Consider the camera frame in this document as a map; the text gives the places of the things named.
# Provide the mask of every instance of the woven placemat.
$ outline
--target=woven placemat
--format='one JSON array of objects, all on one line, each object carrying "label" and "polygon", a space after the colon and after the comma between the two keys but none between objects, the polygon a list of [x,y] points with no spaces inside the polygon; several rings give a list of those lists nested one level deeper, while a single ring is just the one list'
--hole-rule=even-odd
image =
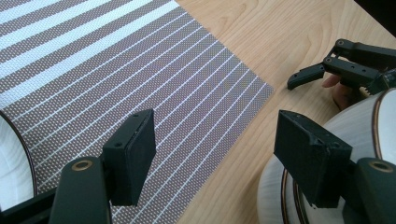
[{"label": "woven placemat", "polygon": [[114,223],[176,222],[273,91],[176,2],[0,3],[0,109],[39,192],[153,108],[157,155],[137,207]]}]

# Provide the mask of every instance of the white plate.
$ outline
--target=white plate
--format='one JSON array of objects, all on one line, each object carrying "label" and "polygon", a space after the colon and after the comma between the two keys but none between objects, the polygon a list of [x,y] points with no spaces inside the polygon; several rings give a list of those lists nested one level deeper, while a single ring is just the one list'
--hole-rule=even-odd
[{"label": "white plate", "polygon": [[35,196],[35,171],[29,151],[15,126],[0,111],[0,209]]}]

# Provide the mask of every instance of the metal screw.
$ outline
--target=metal screw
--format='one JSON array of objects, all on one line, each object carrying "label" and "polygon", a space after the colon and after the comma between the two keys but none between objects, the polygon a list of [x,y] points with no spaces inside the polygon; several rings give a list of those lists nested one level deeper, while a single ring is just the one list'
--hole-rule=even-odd
[{"label": "metal screw", "polygon": [[391,166],[387,165],[384,162],[381,162],[381,161],[370,161],[369,164],[370,164],[371,167],[373,167],[377,171],[381,171],[381,172],[384,172],[384,173],[392,173],[393,172],[393,168]]},{"label": "metal screw", "polygon": [[78,161],[73,164],[72,170],[74,171],[83,171],[92,166],[92,161],[84,160],[84,161]]}]

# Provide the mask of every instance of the finger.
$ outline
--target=finger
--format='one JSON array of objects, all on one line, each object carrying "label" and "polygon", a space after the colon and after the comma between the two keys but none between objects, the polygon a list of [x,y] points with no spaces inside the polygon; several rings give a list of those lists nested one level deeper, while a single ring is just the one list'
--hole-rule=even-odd
[{"label": "finger", "polygon": [[323,81],[322,87],[329,88],[335,86],[338,82],[340,82],[341,78],[336,75],[331,75],[326,80]]},{"label": "finger", "polygon": [[342,84],[337,84],[332,92],[332,98],[340,110],[344,110],[361,100],[359,89],[352,89]]}]

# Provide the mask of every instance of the wooden table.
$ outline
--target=wooden table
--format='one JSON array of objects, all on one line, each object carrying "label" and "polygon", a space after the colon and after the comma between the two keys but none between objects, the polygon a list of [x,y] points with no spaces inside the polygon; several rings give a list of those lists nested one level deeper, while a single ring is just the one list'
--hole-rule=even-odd
[{"label": "wooden table", "polygon": [[345,38],[396,49],[396,38],[352,0],[178,0],[221,43],[275,88],[179,223],[258,223],[257,187],[273,154],[279,109],[324,124],[338,112],[322,80],[286,89]]}]

